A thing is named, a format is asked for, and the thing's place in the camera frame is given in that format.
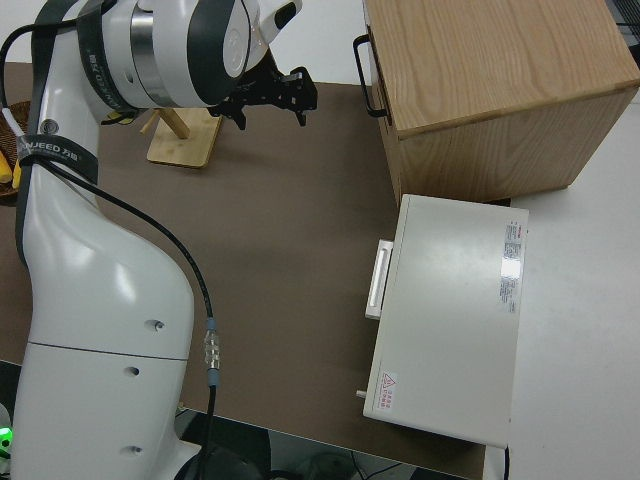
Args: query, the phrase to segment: brown table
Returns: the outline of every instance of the brown table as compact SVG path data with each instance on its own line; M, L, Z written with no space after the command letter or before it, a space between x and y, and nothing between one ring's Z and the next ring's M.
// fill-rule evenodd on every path
M7 77L10 101L28 98L30 66L10 64ZM269 107L247 109L245 132L225 122L204 170L147 162L146 116L104 127L100 184L170 227L199 262L223 342L218 415L479 479L484 447L362 415L355 391L366 389L377 331L364 309L378 239L393 239L397 210L359 87L321 84L319 95L305 128ZM187 271L155 231L104 210ZM21 363L31 291L14 221L15 210L0 207L0 352ZM199 300L182 399L204 410Z

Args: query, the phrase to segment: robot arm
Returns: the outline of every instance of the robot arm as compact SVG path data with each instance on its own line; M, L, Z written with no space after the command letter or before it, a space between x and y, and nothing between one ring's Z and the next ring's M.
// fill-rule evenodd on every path
M208 107L244 127L245 105L271 103L303 123L316 106L313 82L302 68L282 75L268 49L300 7L49 0L37 24L72 21L33 34L21 156L96 184L99 126L114 111ZM193 292L180 268L103 217L87 190L38 163L23 167L17 218L34 307L12 478L195 479L199 447L173 430L193 325Z

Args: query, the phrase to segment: wooden cabinet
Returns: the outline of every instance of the wooden cabinet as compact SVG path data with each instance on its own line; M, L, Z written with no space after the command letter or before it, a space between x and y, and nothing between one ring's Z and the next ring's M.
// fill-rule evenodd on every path
M640 86L602 0L364 0L398 202L570 185Z

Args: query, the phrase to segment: white box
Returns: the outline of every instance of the white box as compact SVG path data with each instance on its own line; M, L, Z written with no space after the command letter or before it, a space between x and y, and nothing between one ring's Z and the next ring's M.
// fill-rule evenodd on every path
M365 416L507 446L528 217L403 197Z

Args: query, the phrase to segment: warning label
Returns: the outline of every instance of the warning label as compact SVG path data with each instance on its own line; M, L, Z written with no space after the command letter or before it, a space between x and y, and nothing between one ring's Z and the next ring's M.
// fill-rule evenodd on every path
M384 371L380 373L376 409L386 412L390 412L393 409L393 399L395 397L397 385L398 374Z

